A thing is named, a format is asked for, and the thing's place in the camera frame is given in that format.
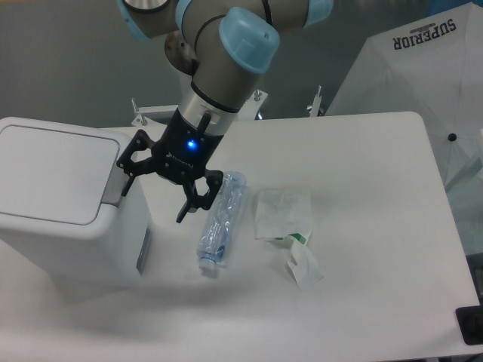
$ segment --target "crushed plastic bottle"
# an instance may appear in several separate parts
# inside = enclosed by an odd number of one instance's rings
[[[211,206],[198,242],[196,253],[200,269],[212,272],[223,261],[236,220],[241,213],[246,184],[243,173],[225,172],[223,184]]]

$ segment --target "white umbrella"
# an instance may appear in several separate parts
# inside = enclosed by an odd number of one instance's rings
[[[327,115],[397,111],[423,117],[446,185],[478,151],[483,128],[483,8],[469,3],[368,38]],[[473,186],[468,197],[483,190],[483,183]],[[469,205],[460,199],[453,211]],[[475,238],[483,240],[483,232],[475,235],[480,221],[469,222],[471,237],[464,238],[468,227],[454,215],[463,246],[471,238],[466,252],[483,251],[483,242],[474,247]]]

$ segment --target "white table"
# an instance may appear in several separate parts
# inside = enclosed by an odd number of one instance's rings
[[[136,128],[118,129],[134,134]],[[164,126],[148,127],[154,139]],[[146,286],[52,281],[0,243],[0,360],[370,361],[472,354],[454,310],[478,300],[414,113],[239,122],[209,164],[247,176],[251,200],[218,279],[200,275],[207,214],[175,223],[181,187],[141,177],[157,223]],[[254,240],[253,196],[312,190],[307,293]]]

